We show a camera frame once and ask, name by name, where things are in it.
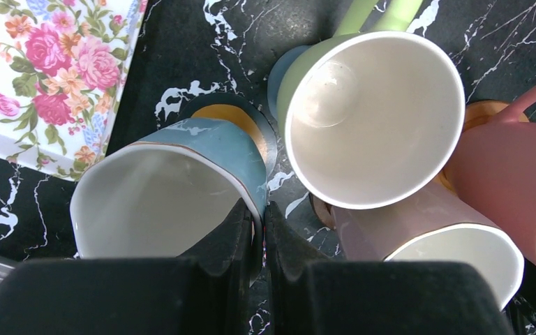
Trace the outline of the pink mug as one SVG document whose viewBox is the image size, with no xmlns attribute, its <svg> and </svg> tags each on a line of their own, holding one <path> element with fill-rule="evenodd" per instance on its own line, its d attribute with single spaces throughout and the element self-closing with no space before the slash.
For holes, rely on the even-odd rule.
<svg viewBox="0 0 536 335">
<path fill-rule="evenodd" d="M 536 123 L 524 114 L 534 103 L 536 86 L 511 103 L 467 105 L 443 174 L 460 199 L 503 229 L 536 265 Z"/>
</svg>

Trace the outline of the orange smiley coaster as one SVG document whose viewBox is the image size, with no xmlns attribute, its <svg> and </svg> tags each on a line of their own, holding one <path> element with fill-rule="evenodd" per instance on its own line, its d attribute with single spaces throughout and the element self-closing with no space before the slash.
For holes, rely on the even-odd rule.
<svg viewBox="0 0 536 335">
<path fill-rule="evenodd" d="M 177 120 L 190 117 L 221 119 L 240 127 L 254 141 L 267 174 L 274 171 L 278 156 L 275 130 L 266 116 L 245 98 L 221 92 L 198 96 L 180 109 Z"/>
</svg>

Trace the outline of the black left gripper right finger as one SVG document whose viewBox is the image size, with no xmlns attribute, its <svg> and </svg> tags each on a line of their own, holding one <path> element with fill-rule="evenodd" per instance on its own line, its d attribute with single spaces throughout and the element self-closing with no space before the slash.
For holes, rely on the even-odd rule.
<svg viewBox="0 0 536 335">
<path fill-rule="evenodd" d="M 457 262 L 353 262 L 300 237 L 265 210 L 275 334 L 511 334 L 489 286 Z"/>
</svg>

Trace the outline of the blue grey coaster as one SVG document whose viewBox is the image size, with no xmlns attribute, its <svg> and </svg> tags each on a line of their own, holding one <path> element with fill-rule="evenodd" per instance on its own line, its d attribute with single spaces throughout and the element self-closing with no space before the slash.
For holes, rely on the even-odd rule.
<svg viewBox="0 0 536 335">
<path fill-rule="evenodd" d="M 273 118 L 278 121 L 277 96 L 283 77 L 291 64 L 307 49 L 309 45 L 300 45 L 284 53 L 272 67 L 267 80 L 267 104 Z"/>
</svg>

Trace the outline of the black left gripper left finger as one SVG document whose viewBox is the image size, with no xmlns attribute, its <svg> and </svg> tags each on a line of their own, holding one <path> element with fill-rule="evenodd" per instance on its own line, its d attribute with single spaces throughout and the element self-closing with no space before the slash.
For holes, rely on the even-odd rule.
<svg viewBox="0 0 536 335">
<path fill-rule="evenodd" d="M 0 334 L 242 334 L 251 225 L 239 200 L 175 258 L 26 262 L 0 283 Z"/>
</svg>

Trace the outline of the dark brown coaster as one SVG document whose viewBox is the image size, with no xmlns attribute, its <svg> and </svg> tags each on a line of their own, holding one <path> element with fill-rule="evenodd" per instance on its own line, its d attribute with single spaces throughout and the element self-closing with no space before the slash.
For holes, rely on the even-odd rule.
<svg viewBox="0 0 536 335">
<path fill-rule="evenodd" d="M 331 205 L 321 200 L 314 194 L 309 194 L 309 200 L 314 214 L 318 217 L 319 221 L 330 230 L 335 230 L 335 221 L 331 215 Z"/>
</svg>

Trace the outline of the green mug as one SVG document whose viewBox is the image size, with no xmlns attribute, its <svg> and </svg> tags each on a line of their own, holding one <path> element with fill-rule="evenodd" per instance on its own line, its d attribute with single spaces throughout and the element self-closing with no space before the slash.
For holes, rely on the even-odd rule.
<svg viewBox="0 0 536 335">
<path fill-rule="evenodd" d="M 441 171 L 461 136 L 465 92 L 449 56 L 410 33 L 420 1 L 354 1 L 331 38 L 282 72 L 279 133 L 297 178 L 346 209 L 394 204 Z"/>
</svg>

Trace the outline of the blue mug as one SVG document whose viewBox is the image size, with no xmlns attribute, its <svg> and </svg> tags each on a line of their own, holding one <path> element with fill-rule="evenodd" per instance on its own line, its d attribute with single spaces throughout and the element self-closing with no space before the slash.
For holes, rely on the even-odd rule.
<svg viewBox="0 0 536 335">
<path fill-rule="evenodd" d="M 252 216 L 255 279 L 262 267 L 265 162 L 238 125 L 193 117 L 89 166 L 70 217 L 83 259 L 174 257 L 216 228 L 239 200 Z"/>
</svg>

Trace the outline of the orange wooden coaster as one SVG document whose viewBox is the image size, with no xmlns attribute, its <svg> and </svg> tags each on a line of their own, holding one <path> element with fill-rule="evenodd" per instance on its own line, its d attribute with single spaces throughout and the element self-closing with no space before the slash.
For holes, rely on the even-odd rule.
<svg viewBox="0 0 536 335">
<path fill-rule="evenodd" d="M 463 130 L 440 172 L 441 184 L 483 210 L 499 214 L 536 204 L 536 124 L 520 121 L 516 105 L 484 100 L 467 105 Z"/>
</svg>

